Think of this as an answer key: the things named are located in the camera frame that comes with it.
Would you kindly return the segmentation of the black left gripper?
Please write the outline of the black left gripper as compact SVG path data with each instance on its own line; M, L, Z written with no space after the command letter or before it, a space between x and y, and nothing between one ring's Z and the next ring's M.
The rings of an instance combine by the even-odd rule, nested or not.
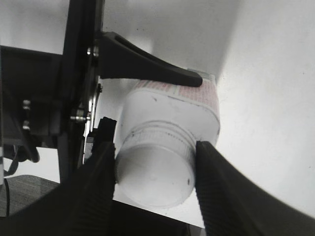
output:
M37 163L38 148L58 151L61 177L78 168L89 100L99 92L98 43L105 2L69 3L62 54L1 46L1 158ZM87 136L85 162L102 142L114 140L116 120L103 117Z

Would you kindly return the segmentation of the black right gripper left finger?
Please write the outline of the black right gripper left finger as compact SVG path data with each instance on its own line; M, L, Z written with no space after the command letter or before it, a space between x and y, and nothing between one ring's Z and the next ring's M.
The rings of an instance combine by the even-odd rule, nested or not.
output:
M115 190L115 147L103 142L72 176L1 219L2 236L105 236Z

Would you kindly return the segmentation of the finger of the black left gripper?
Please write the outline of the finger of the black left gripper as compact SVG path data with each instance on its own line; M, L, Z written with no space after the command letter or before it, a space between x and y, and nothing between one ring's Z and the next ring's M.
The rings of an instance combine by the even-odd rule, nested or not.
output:
M169 64L136 47L115 32L105 32L98 43L98 74L102 79L138 79L200 87L202 77Z

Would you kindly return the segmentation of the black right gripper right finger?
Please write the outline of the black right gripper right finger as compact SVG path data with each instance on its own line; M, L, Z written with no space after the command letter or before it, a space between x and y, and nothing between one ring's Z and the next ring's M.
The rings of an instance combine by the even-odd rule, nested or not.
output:
M314 218L273 197L208 141L196 143L195 189L208 236L313 236Z

